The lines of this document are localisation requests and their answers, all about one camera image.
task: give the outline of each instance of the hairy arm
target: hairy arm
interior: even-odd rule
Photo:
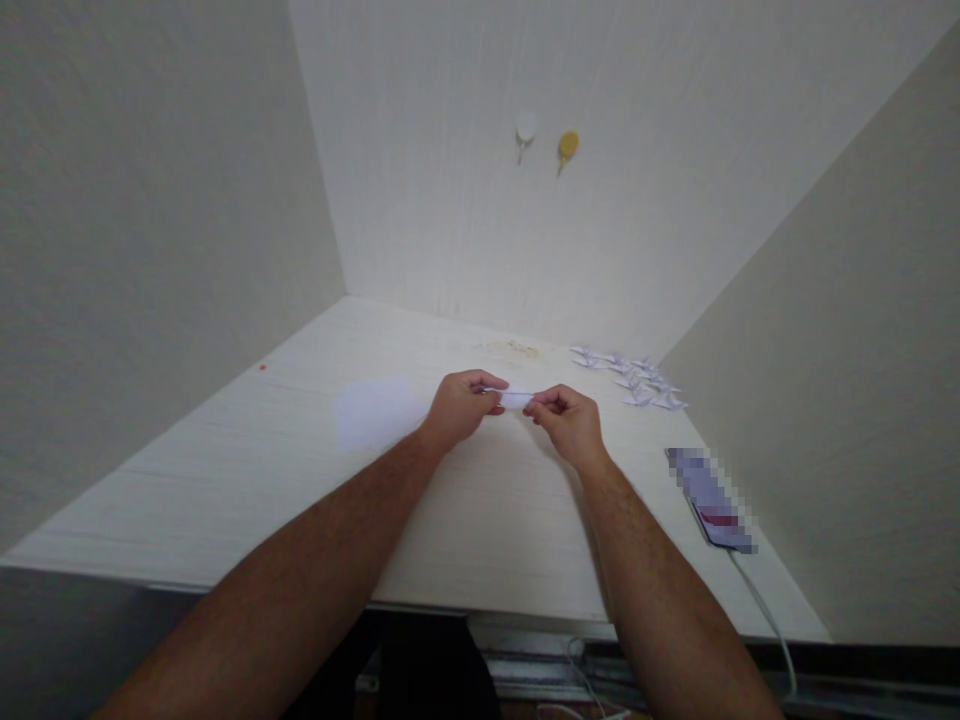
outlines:
[[[723,608],[603,445],[593,400],[565,386],[525,414],[577,470],[617,636],[657,718],[782,718]]]
[[[284,525],[201,600],[100,718],[276,717],[347,634],[443,456],[507,383],[448,375],[423,425]]]

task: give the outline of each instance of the desk surface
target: desk surface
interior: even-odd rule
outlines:
[[[708,546],[666,447],[701,447],[683,412],[620,403],[610,371],[564,347],[347,297],[27,536],[2,564],[206,588],[280,525],[369,463],[338,449],[350,383],[405,376],[424,407],[440,378],[482,367],[600,405],[611,455],[743,635],[772,631],[730,559]],[[605,621],[577,482],[539,428],[508,411],[442,463],[374,599]],[[784,633],[828,640],[762,531],[745,564]]]

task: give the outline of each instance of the forearm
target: forearm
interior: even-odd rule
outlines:
[[[276,717],[369,601],[443,451],[420,434],[265,540],[102,717]]]
[[[580,472],[620,643],[658,718],[782,717],[723,609],[623,473]]]

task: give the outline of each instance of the hand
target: hand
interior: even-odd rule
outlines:
[[[446,454],[473,435],[484,415],[503,415],[500,393],[484,393],[487,387],[506,390],[510,383],[484,372],[466,370],[447,375],[437,388],[430,412],[418,432],[431,445]]]
[[[600,411],[586,395],[556,385],[534,395],[523,414],[547,431],[560,457],[580,474],[612,462],[600,434]]]

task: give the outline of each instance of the white cable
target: white cable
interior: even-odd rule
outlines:
[[[577,666],[577,664],[573,661],[573,657],[570,655],[570,646],[573,645],[573,643],[575,643],[577,640],[579,640],[580,642],[583,642],[583,638],[581,638],[581,637],[576,637],[576,636],[575,636],[575,637],[572,637],[572,638],[570,638],[570,641],[567,643],[566,648],[564,648],[564,650],[563,650],[563,654],[564,654],[564,656],[566,656],[567,662],[570,663],[570,667],[573,668],[573,671],[577,674],[577,677],[579,677],[579,678],[583,681],[583,684],[586,685],[586,687],[587,687],[587,692],[590,693],[590,697],[591,697],[591,698],[593,699],[593,701],[597,704],[597,707],[600,708],[600,715],[601,715],[602,717],[606,718],[606,720],[625,720],[625,718],[627,718],[627,717],[630,716],[630,712],[631,712],[631,711],[630,711],[629,709],[621,706],[621,705],[617,705],[616,703],[612,703],[612,702],[606,701],[606,704],[607,704],[607,705],[611,705],[612,707],[615,707],[617,710],[620,711],[620,712],[618,712],[616,715],[607,715],[607,711],[606,711],[606,709],[603,707],[604,701],[601,701],[600,698],[597,697],[597,693],[594,692],[594,690],[593,690],[593,685],[590,683],[590,679],[587,677],[586,673],[583,672],[583,670],[581,670],[581,669]],[[570,708],[568,708],[568,707],[565,707],[565,706],[563,706],[563,705],[557,705],[557,704],[555,704],[555,703],[540,703],[540,704],[538,704],[538,705],[537,705],[537,708],[536,708],[536,715],[537,715],[538,720],[539,720],[539,718],[540,718],[540,710],[541,710],[541,709],[559,710],[559,711],[561,711],[561,712],[563,712],[563,713],[566,713],[566,714],[569,715],[570,717],[577,718],[577,720],[585,720],[585,718],[583,717],[583,715],[581,715],[580,713],[578,713],[576,710],[572,710],[572,709],[570,709]]]
[[[577,675],[580,676],[580,679],[583,680],[583,684],[587,686],[587,692],[590,693],[590,697],[593,698],[593,701],[597,704],[597,707],[600,708],[600,716],[606,717],[607,711],[603,709],[603,703],[600,702],[600,698],[598,698],[597,694],[593,691],[593,685],[590,684],[590,678],[587,677],[587,674],[583,672],[583,670],[577,667],[577,664],[573,661],[573,658],[570,656],[570,646],[573,645],[573,643],[575,643],[577,640],[579,640],[580,642],[583,642],[583,638],[579,638],[579,637],[570,638],[570,641],[567,643],[567,647],[564,649],[563,654],[567,656],[567,662],[570,663],[570,667],[574,669],[574,672],[576,672]],[[584,645],[584,649],[586,649],[587,644],[583,642],[583,645]]]
[[[753,599],[757,601],[757,605],[760,607],[760,612],[763,613],[763,616],[767,619],[767,622],[770,623],[770,627],[773,628],[773,632],[776,633],[777,639],[780,641],[780,647],[783,648],[783,656],[787,660],[787,672],[790,674],[790,692],[787,693],[785,697],[781,698],[780,702],[791,700],[794,695],[797,694],[797,674],[793,670],[793,658],[790,657],[790,649],[787,647],[787,641],[783,639],[783,633],[780,632],[780,628],[777,626],[777,621],[773,619],[773,613],[770,612],[770,608],[767,607],[767,604],[760,596],[760,591],[757,590],[757,586],[753,584],[750,576],[747,575],[747,571],[744,569],[743,565],[740,564],[740,560],[737,558],[737,551],[727,550],[727,552],[730,553],[730,559],[733,560],[734,566],[743,576],[743,580],[747,584],[750,594],[753,595]]]

